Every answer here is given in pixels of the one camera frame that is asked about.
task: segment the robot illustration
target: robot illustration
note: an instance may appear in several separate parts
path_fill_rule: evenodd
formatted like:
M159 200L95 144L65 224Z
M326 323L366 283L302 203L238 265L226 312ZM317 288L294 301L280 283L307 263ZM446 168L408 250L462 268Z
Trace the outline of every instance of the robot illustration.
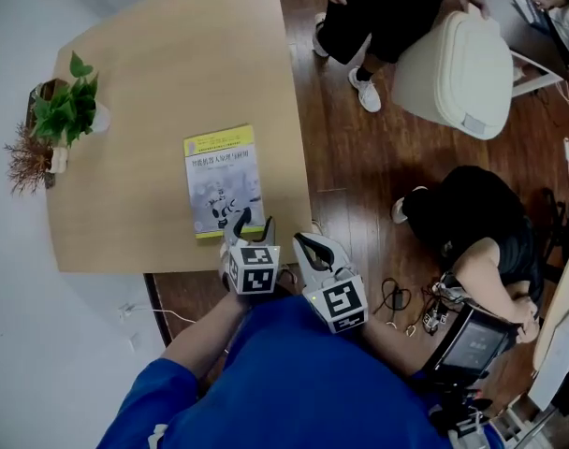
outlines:
M206 208L212 209L213 217L218 220L218 227L224 229L228 223L228 216L236 211L235 204L237 200L227 196L221 181L215 181L212 187L213 191L210 193L210 199L206 203Z

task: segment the book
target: book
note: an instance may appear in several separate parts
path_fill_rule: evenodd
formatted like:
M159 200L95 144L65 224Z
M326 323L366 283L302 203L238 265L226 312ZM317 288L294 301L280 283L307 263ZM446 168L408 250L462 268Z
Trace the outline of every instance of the book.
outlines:
M249 207L244 233L262 231L262 202L254 129L250 124L184 140L184 164L196 238L222 236L224 227Z

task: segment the black device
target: black device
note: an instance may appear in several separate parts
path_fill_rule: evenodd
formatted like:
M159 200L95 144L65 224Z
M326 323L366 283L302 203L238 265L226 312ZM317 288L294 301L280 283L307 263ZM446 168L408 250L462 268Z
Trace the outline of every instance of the black device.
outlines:
M427 379L431 384L468 387L486 377L512 331L510 323L465 304L424 366Z

